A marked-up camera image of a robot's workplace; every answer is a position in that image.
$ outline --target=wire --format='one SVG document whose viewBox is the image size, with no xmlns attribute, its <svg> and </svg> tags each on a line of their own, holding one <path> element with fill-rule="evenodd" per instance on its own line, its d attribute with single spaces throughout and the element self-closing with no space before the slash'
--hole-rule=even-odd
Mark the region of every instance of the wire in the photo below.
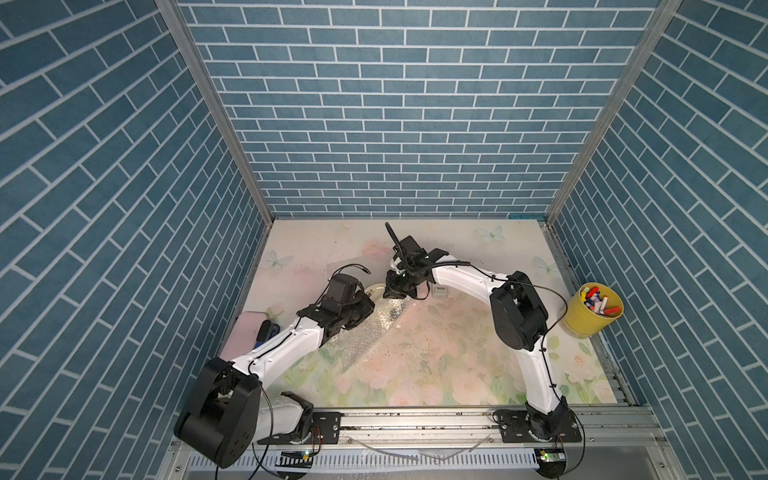
<svg viewBox="0 0 768 480">
<path fill-rule="evenodd" d="M 578 462 L 576 462 L 576 465 L 573 468 L 570 468 L 566 470 L 565 472 L 562 472 L 558 478 L 560 478 L 563 475 L 567 475 L 571 472 L 573 472 L 576 468 L 578 468 L 579 465 L 581 465 L 581 461 L 584 460 L 584 453 L 587 451 L 587 434 L 584 431 L 584 425 L 581 423 L 581 420 L 578 418 L 578 415 L 574 413 L 573 410 L 568 409 L 570 413 L 574 414 L 574 418 L 578 422 L 579 426 L 581 427 L 581 457 L 578 459 Z"/>
<path fill-rule="evenodd" d="M 418 298 L 417 296 L 413 297 L 414 300 L 427 300 L 427 297 L 429 296 L 429 282 L 427 282 L 427 294 L 424 295 L 424 298 Z"/>
<path fill-rule="evenodd" d="M 320 299 L 323 298 L 323 295 L 325 295 L 326 292 L 328 291 L 328 287 L 331 285 L 331 280 L 330 279 L 333 278 L 338 272 L 344 270 L 345 268 L 347 268 L 349 266 L 354 266 L 356 268 L 361 269 L 363 272 L 368 273 L 369 275 L 371 274 L 371 270 L 368 270 L 368 268 L 365 265 L 362 265 L 360 263 L 348 263 L 345 266 L 340 266 L 339 268 L 336 269 L 335 272 L 331 273 L 331 276 L 328 279 L 328 283 L 326 284 L 326 288 L 323 289 L 323 292 L 320 294 L 320 296 L 317 297 L 317 300 L 315 300 L 312 303 L 313 305 L 317 305 L 317 303 L 320 301 Z"/>
<path fill-rule="evenodd" d="M 250 363 L 248 363 L 248 375 L 253 375 L 253 373 L 250 371 L 250 367 L 251 367 L 251 366 L 252 366 L 254 363 L 255 363 L 255 360 L 251 360 L 251 361 L 250 361 Z M 271 439 L 271 438 L 272 438 L 272 434 L 273 434 L 273 431 L 274 431 L 274 428 L 275 428 L 275 412 L 274 412 L 274 410 L 272 409 L 272 402 L 270 401 L 270 397 L 268 397 L 268 396 L 266 395 L 266 391 L 264 391 L 264 385 L 262 385 L 262 383 L 261 383 L 261 382 L 259 382 L 259 388 L 261 389 L 261 392 L 263 393 L 263 395 L 264 395 L 264 398 L 265 398 L 265 400 L 266 400 L 266 406 L 268 406 L 268 407 L 270 408 L 270 436 L 268 436 L 267 438 L 268 438 L 268 439 Z M 266 470 L 266 468 L 264 468 L 264 467 L 261 465 L 261 462 L 263 462 L 263 461 L 264 461 L 264 457 L 266 457 L 266 451 L 270 449 L 270 444 L 269 444 L 269 442 L 268 442 L 268 443 L 266 444 L 266 446 L 264 447 L 264 453 L 261 455 L 261 460 L 259 460 L 259 459 L 258 459 L 258 457 L 256 457 L 256 448 L 253 446 L 253 443 L 252 443 L 252 442 L 251 442 L 251 444 L 250 444 L 250 449 L 251 449 L 251 450 L 253 450 L 253 457 L 256 459 L 256 462 L 257 462 L 257 464 L 258 464 L 258 465 L 257 465 L 257 466 L 256 466 L 256 468 L 253 470 L 253 473 L 251 473 L 251 474 L 250 474 L 250 477 L 248 477 L 248 480 L 251 480 L 251 479 L 253 478 L 253 476 L 256 474 L 256 472 L 258 472 L 258 470 L 259 470 L 259 467 L 263 468 L 263 469 L 264 469 L 265 471 L 267 471 L 267 472 L 269 471 L 269 470 Z"/>
<path fill-rule="evenodd" d="M 466 262 L 464 260 L 449 260 L 447 262 L 439 262 L 439 263 L 433 263 L 432 265 L 422 266 L 420 268 L 417 268 L 416 270 L 406 269 L 406 271 L 411 275 L 418 275 L 420 273 L 424 273 L 427 270 L 432 270 L 433 268 L 437 268 L 439 266 L 472 266 L 473 268 L 477 268 L 476 266 L 473 266 L 470 262 Z"/>
<path fill-rule="evenodd" d="M 303 317 L 301 317 L 301 316 L 300 316 L 300 317 L 299 317 L 299 319 L 296 321 L 296 326 L 294 326 L 294 327 L 293 327 L 293 329 L 294 329 L 294 330 L 295 330 L 295 329 L 297 329 L 297 328 L 299 328 L 299 324 L 301 323 L 301 319 L 302 319 L 302 318 L 303 318 Z M 271 349 L 267 350 L 266 352 L 262 353 L 261 355 L 259 355 L 259 356 L 258 356 L 258 357 L 256 357 L 255 359 L 251 360 L 251 363 L 248 365 L 248 368 L 250 368 L 250 366 L 251 366 L 253 363 L 255 363 L 255 362 L 256 362 L 256 360 L 258 360 L 258 359 L 260 359 L 261 357 L 265 356 L 267 353 L 270 353 L 270 352 L 272 352 L 272 351 L 273 351 L 273 350 L 275 350 L 277 347 L 279 347 L 279 346 L 283 345 L 283 344 L 286 342 L 286 340 L 288 340 L 290 337 L 291 337 L 291 335 L 286 335 L 286 336 L 284 336 L 284 337 L 283 337 L 283 339 L 282 339 L 282 340 L 280 340 L 280 343 L 278 343 L 277 345 L 275 345 L 275 346 L 274 346 L 274 347 L 272 347 Z"/>
<path fill-rule="evenodd" d="M 410 266 L 408 265 L 408 259 L 406 258 L 406 252 L 402 248 L 402 244 L 400 243 L 400 239 L 395 235 L 395 231 L 392 230 L 392 227 L 389 225 L 389 222 L 384 222 L 384 226 L 386 227 L 387 233 L 389 233 L 389 237 L 392 239 L 392 242 L 395 243 L 395 248 L 397 249 L 397 254 L 400 260 L 402 260 L 402 264 L 404 265 L 404 268 L 406 269 L 406 272 L 410 272 Z"/>
<path fill-rule="evenodd" d="M 315 453 L 314 456 L 318 456 L 320 454 L 320 450 L 323 449 L 323 435 L 320 433 L 320 425 L 315 425 L 317 427 L 317 453 Z"/>
</svg>

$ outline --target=brick wall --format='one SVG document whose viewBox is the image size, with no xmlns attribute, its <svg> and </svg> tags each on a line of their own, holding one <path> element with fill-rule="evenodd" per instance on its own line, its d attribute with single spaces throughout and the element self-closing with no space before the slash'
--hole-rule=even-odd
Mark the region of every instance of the brick wall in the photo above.
<svg viewBox="0 0 768 480">
<path fill-rule="evenodd" d="M 689 478 L 766 477 L 768 2 L 684 0 L 557 230 Z"/>
<path fill-rule="evenodd" d="M 0 2 L 0 478 L 154 475 L 262 229 L 152 0 Z"/>
<path fill-rule="evenodd" d="M 528 218 L 656 3 L 181 2 L 278 217 Z"/>
</svg>

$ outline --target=table surface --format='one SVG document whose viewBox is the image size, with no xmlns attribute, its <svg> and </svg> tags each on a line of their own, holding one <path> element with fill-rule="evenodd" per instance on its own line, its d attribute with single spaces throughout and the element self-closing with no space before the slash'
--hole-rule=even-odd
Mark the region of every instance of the table surface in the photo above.
<svg viewBox="0 0 768 480">
<path fill-rule="evenodd" d="M 411 235 L 427 251 L 441 248 L 497 273 L 520 270 L 533 283 L 568 298 L 535 220 L 389 222 L 401 239 Z M 297 310 L 317 298 L 329 272 L 345 260 L 363 257 L 372 266 L 372 276 L 346 270 L 368 286 L 383 282 L 382 272 L 391 255 L 384 220 L 276 221 L 222 358 L 249 352 L 265 318 L 288 325 Z M 539 294 L 551 325 L 562 312 L 562 300 L 544 290 Z M 570 336 L 560 325 L 547 339 L 554 381 L 569 404 L 616 402 L 589 340 Z M 513 351 L 496 336 L 490 309 L 455 289 L 449 288 L 448 296 L 430 295 L 408 305 L 392 328 L 351 365 L 342 361 L 345 345 L 349 343 L 331 341 L 305 356 L 268 393 L 290 390 L 317 407 L 331 408 L 525 402 L 520 366 Z"/>
</svg>

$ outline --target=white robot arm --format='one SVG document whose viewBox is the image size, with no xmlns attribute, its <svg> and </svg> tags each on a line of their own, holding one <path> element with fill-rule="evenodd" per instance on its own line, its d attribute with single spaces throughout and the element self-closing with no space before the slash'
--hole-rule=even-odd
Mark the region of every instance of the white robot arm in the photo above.
<svg viewBox="0 0 768 480">
<path fill-rule="evenodd" d="M 453 255 L 441 258 L 438 264 L 456 261 Z M 493 272 L 478 272 L 470 266 L 439 266 L 432 269 L 435 282 L 440 285 L 452 286 L 457 290 L 468 293 L 491 306 L 491 294 L 506 282 L 506 277 Z M 543 355 L 546 351 L 546 337 L 539 336 L 533 345 L 533 350 L 513 349 L 520 362 L 520 369 L 525 381 L 525 397 L 528 404 L 539 412 L 553 412 L 560 405 L 562 394 L 558 387 L 552 387 Z"/>
<path fill-rule="evenodd" d="M 531 432 L 541 440 L 557 436 L 563 422 L 570 424 L 568 407 L 552 384 L 546 363 L 548 314 L 526 275 L 480 270 L 444 250 L 426 253 L 411 237 L 398 240 L 386 226 L 396 255 L 387 273 L 385 296 L 416 298 L 416 287 L 427 281 L 452 286 L 489 305 L 496 333 L 513 348 L 523 372 Z M 304 440 L 312 404 L 285 392 L 271 402 L 270 411 L 260 401 L 264 390 L 342 327 L 351 329 L 373 312 L 373 302 L 353 276 L 332 276 L 326 291 L 316 303 L 297 312 L 284 331 L 254 350 L 231 362 L 209 361 L 197 377 L 174 434 L 222 468 L 232 465 L 251 442 L 270 435 Z"/>
</svg>

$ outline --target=metal bracket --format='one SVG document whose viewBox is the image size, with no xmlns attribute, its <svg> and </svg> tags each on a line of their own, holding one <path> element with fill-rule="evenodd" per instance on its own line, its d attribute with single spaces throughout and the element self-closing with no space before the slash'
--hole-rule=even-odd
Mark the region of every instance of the metal bracket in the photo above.
<svg viewBox="0 0 768 480">
<path fill-rule="evenodd" d="M 543 442 L 531 433 L 528 421 L 526 420 L 528 412 L 525 409 L 507 409 L 507 411 L 510 413 L 501 417 L 498 425 L 498 430 L 502 434 L 502 441 L 504 443 Z M 564 443 L 581 442 L 581 430 L 579 430 L 576 423 L 576 417 L 572 412 L 569 412 L 568 415 L 571 418 L 571 424 L 567 425 L 563 432 L 561 432 L 560 439 Z"/>
<path fill-rule="evenodd" d="M 192 453 L 193 451 L 181 440 L 174 439 L 168 446 L 156 478 L 158 480 L 182 480 L 187 474 L 187 466 Z"/>
<path fill-rule="evenodd" d="M 320 427 L 320 438 L 323 445 L 336 445 L 339 443 L 339 429 L 341 428 L 341 412 L 313 412 L 312 425 Z M 287 435 L 273 435 L 270 438 L 259 440 L 259 445 L 297 445 L 291 443 Z"/>
</svg>

